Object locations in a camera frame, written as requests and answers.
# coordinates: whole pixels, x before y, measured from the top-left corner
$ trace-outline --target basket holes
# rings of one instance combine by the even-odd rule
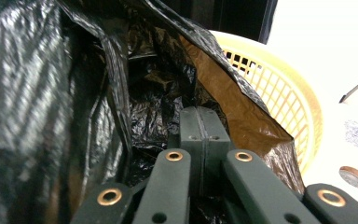
[[[292,104],[295,100],[296,100],[296,94],[293,94],[294,92],[292,92],[292,94],[290,94],[288,102],[290,104]]]
[[[297,162],[298,164],[302,164],[303,162],[303,158],[302,158],[302,155],[299,155],[299,147],[297,148]]]
[[[269,80],[269,77],[267,76],[268,74],[263,72],[263,69],[259,68],[259,67],[255,67],[254,68],[255,73],[259,74],[262,78],[264,78],[265,80]]]
[[[287,122],[290,124],[294,123],[296,125],[296,127],[292,130],[292,132],[294,130],[298,130],[298,126],[300,125],[300,123],[298,122],[298,119],[296,118],[296,113],[294,112],[293,110],[293,107],[292,107],[292,110],[290,111],[291,112],[291,117],[289,117],[287,120]]]
[[[305,117],[304,110],[298,110],[297,117],[303,119]]]
[[[298,149],[301,149],[301,148],[304,148],[304,146],[305,146],[305,147],[307,146],[306,141],[301,141],[300,139],[297,139],[297,140],[295,141],[295,143],[296,143],[296,147],[297,147]],[[303,151],[298,150],[298,151],[297,151],[297,155],[303,157],[303,156],[304,156],[304,153],[303,153]]]
[[[269,79],[271,85],[272,85],[272,84],[275,84],[275,81],[276,81],[276,80],[272,80],[272,78],[275,77],[275,75],[271,72],[271,70],[262,67],[262,68],[261,68],[261,71],[263,72],[264,76],[268,76],[268,79]]]
[[[284,86],[282,94],[283,94],[283,96],[285,96],[286,99],[288,99],[289,94],[291,94],[291,91],[292,90],[290,89],[290,87]]]
[[[302,139],[301,136],[302,136],[303,133],[306,133],[306,132],[307,132],[306,129],[307,129],[307,124],[306,124],[306,125],[303,125],[303,126],[301,127],[301,129],[298,131],[298,134],[297,134],[297,136],[296,136],[296,139]]]
[[[304,139],[304,141],[308,140],[308,134],[309,134],[309,130],[308,130],[308,125],[304,126],[304,131],[300,134],[299,139]]]
[[[271,73],[267,71],[263,72],[263,69],[261,67],[257,68],[257,70],[259,70],[262,73],[262,77],[265,78],[268,81],[268,83],[270,83]]]
[[[289,130],[287,129],[287,122],[286,120],[284,120],[284,118],[282,119],[282,121],[280,122],[281,126],[287,131],[289,132]]]
[[[284,104],[284,99],[282,97],[278,98],[277,106],[282,106]]]
[[[275,119],[278,121],[278,123],[282,123],[283,115],[279,114]]]
[[[256,92],[257,92],[257,94],[261,97],[261,100],[263,100],[263,102],[265,102],[268,97],[266,97],[265,95],[263,95],[263,89],[257,88]]]
[[[297,124],[294,123],[294,122],[292,122],[292,123],[290,124],[290,130],[291,130],[291,131],[294,130],[294,129],[296,128],[296,126],[297,126]]]
[[[289,104],[286,104],[287,111],[284,113],[284,120],[286,120],[287,125],[289,125],[289,121],[293,118],[293,110],[292,106]]]
[[[248,59],[247,58],[242,58],[241,63],[244,65],[248,65]]]
[[[289,113],[289,110],[290,110],[289,105],[287,105],[287,104],[283,105],[283,108],[282,108],[282,113],[283,114]]]
[[[268,108],[269,111],[271,111],[271,109],[273,109],[274,106],[275,106],[275,102],[274,102],[274,101],[269,101],[269,102],[267,103],[267,108]]]
[[[261,98],[263,99],[264,102],[266,102],[269,99],[269,95],[266,94],[266,87],[265,85],[261,85],[261,90],[260,90],[261,94]]]
[[[277,76],[275,76],[275,74],[273,74],[273,73],[271,73],[269,70],[268,70],[268,72],[271,74],[271,83],[277,83],[277,81],[278,81],[278,78],[277,78]]]
[[[257,76],[257,77],[258,77],[258,81],[257,81],[256,86],[259,89],[260,88],[260,82],[261,82],[261,80],[263,80],[263,78],[261,76]]]
[[[279,92],[278,91],[274,91],[272,94],[271,94],[271,99],[275,102],[278,101],[278,97],[279,97]]]
[[[305,154],[306,149],[308,148],[307,141],[297,144],[297,155],[301,160],[307,160],[307,155]]]
[[[280,84],[282,86],[282,90],[286,89],[287,86],[286,86],[286,83],[284,81],[280,80]]]
[[[271,95],[272,90],[273,90],[273,88],[272,88],[271,85],[268,85],[268,86],[266,87],[266,93],[268,93],[268,95]]]
[[[252,83],[251,84],[256,89],[257,88],[256,84],[258,82],[258,79],[260,79],[260,77],[259,76],[254,76],[254,73],[251,72],[250,70],[248,70],[248,75],[252,77]]]
[[[297,111],[301,107],[300,102],[296,99],[295,103],[293,104],[292,108],[294,111]]]
[[[281,92],[283,88],[284,88],[284,82],[282,80],[278,80],[277,91]]]
[[[255,67],[254,67],[254,66],[249,66],[248,69],[249,69],[249,71],[253,71],[253,72],[255,71]]]
[[[264,81],[269,83],[269,75],[268,74],[261,74],[260,77],[261,77],[261,79],[263,79]]]
[[[239,62],[240,59],[241,59],[241,56],[240,56],[240,55],[236,54],[236,55],[234,56],[234,61],[235,61],[235,62]]]
[[[299,108],[298,110],[296,110],[296,113],[295,113],[295,118],[292,120],[292,121],[290,121],[290,122],[294,122],[294,123],[296,123],[297,124],[297,128],[298,127],[300,127],[301,125],[304,125],[305,124],[305,122],[307,122],[306,120],[304,120],[304,116],[299,116],[300,115],[300,112],[301,112],[301,110],[300,110],[301,108]]]
[[[260,81],[260,84],[259,84],[259,88],[261,88],[261,90],[265,90],[266,89],[266,87],[267,87],[267,81],[266,80],[264,80],[264,78],[263,79],[261,79],[261,81]]]
[[[304,117],[297,123],[298,128],[302,128],[308,124],[308,120],[306,120]]]
[[[292,136],[295,138],[296,146],[297,146],[298,142],[297,142],[297,139],[296,139],[295,136],[297,136],[297,135],[298,135],[298,128],[294,129],[293,132],[292,132]]]
[[[251,61],[251,64],[249,65],[251,68],[253,68],[254,70],[262,70],[263,66],[261,66],[260,64],[258,64],[257,62]]]
[[[279,110],[278,107],[274,107],[274,108],[271,110],[271,116],[272,116],[272,117],[276,117],[275,115],[278,113],[278,110]]]

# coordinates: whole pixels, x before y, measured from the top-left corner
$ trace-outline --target laundry basket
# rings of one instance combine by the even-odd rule
[[[309,84],[267,46],[237,35],[212,32],[228,61],[255,88],[270,115],[295,138],[297,161],[305,174],[323,134],[323,116]]]

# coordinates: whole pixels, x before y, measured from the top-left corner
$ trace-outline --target brass grommet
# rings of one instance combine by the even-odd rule
[[[334,197],[338,198],[338,201],[335,202],[335,201],[331,201],[331,200],[327,199],[327,198],[324,196],[325,194],[331,194],[331,195],[333,195]],[[324,201],[325,203],[328,203],[328,204],[333,205],[333,206],[335,206],[335,207],[342,207],[342,206],[344,206],[344,205],[346,204],[345,199],[342,198],[341,195],[335,193],[334,191],[328,190],[328,189],[320,189],[320,190],[318,190],[318,197],[319,197],[322,201]]]
[[[235,158],[239,161],[251,161],[253,159],[252,155],[246,152],[237,152],[237,154],[235,154]]]
[[[179,161],[183,158],[183,155],[178,151],[172,151],[168,153],[165,158],[167,158],[169,161]]]
[[[114,197],[112,198],[106,198],[106,195],[109,193],[113,193],[115,194]],[[98,195],[98,204],[102,205],[102,206],[108,206],[108,205],[113,205],[115,203],[117,203],[118,201],[120,201],[121,199],[121,190],[120,189],[106,189],[104,191],[102,191],[100,193],[100,195]]]

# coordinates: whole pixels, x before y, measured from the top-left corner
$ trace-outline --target garbage bag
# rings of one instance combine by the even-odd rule
[[[93,187],[141,182],[190,105],[303,191],[293,138],[207,30],[152,0],[0,2],[0,223],[68,223]],[[205,200],[193,219],[224,223]]]

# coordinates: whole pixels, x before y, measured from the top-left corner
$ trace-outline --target white wall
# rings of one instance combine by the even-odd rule
[[[279,0],[268,45],[337,103],[358,84],[358,0]]]

